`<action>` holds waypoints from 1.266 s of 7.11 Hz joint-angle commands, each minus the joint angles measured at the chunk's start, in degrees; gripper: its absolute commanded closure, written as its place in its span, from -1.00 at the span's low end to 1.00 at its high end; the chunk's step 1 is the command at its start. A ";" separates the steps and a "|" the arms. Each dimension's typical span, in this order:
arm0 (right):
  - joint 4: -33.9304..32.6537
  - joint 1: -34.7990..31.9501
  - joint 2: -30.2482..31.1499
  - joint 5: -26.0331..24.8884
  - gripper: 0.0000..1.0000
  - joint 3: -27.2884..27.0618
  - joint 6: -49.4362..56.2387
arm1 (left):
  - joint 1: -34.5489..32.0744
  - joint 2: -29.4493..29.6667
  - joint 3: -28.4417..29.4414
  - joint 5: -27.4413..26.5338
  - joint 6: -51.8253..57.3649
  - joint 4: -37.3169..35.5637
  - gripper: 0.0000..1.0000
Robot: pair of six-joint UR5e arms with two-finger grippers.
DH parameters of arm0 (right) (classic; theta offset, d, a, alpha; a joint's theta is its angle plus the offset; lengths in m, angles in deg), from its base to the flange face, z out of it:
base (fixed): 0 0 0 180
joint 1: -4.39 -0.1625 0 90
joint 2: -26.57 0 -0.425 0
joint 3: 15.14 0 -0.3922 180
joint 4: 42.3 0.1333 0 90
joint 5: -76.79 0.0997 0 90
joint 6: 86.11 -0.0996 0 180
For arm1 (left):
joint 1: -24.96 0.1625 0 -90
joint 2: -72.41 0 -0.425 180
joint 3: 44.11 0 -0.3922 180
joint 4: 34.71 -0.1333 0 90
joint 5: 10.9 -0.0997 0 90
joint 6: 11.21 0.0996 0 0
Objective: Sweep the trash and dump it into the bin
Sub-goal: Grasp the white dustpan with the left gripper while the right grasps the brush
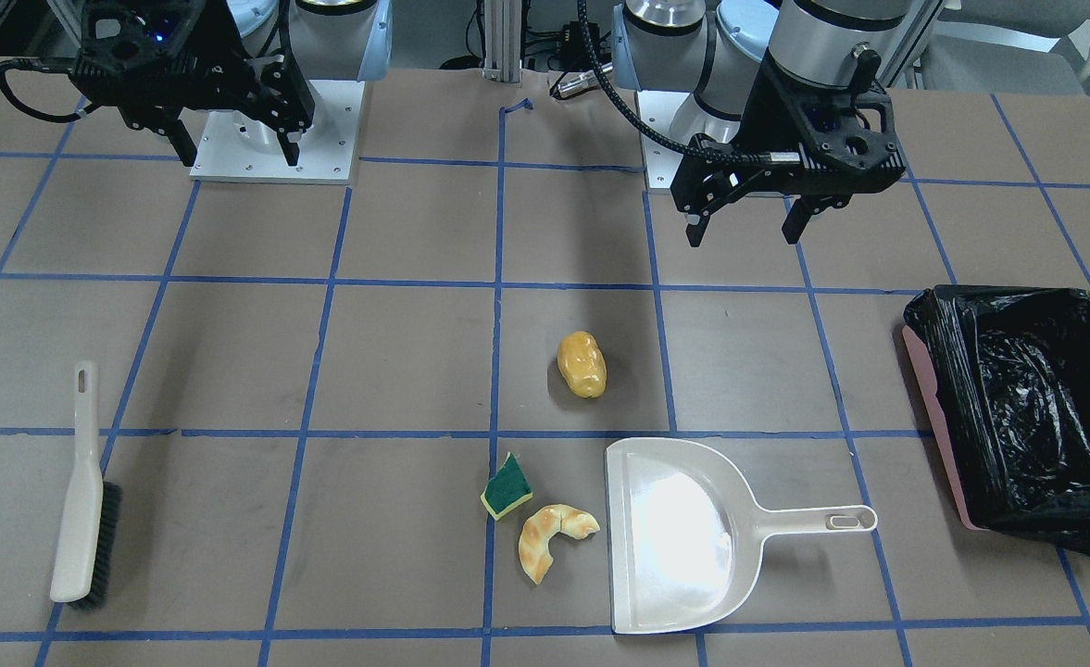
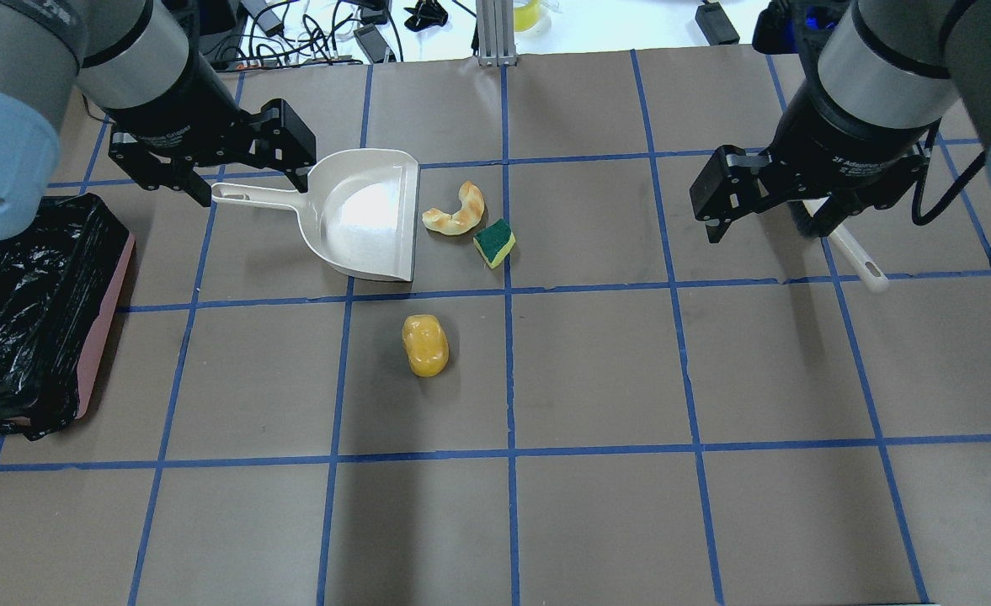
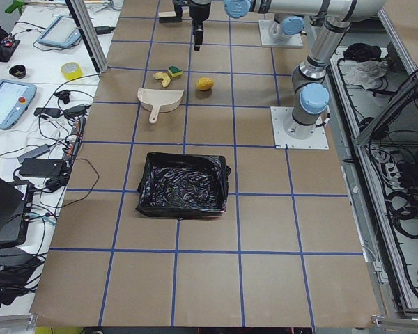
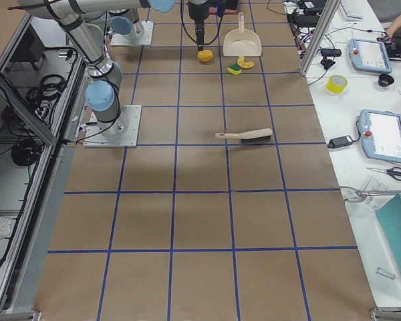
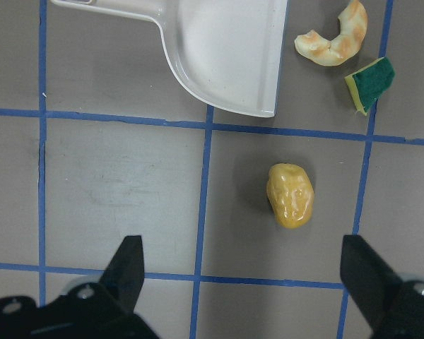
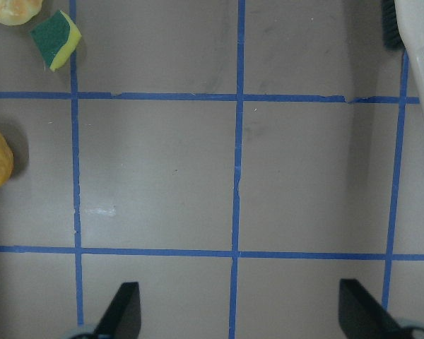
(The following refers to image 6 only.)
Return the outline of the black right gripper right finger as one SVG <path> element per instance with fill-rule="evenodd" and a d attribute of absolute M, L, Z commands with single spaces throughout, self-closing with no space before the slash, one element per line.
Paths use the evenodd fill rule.
<path fill-rule="evenodd" d="M 356 279 L 340 279 L 338 324 L 346 338 L 394 338 L 400 325 Z"/>

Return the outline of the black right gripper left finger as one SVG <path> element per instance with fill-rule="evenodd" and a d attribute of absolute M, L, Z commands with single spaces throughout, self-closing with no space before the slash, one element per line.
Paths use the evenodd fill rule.
<path fill-rule="evenodd" d="M 138 338 L 141 299 L 137 282 L 123 282 L 93 331 L 94 338 Z"/>

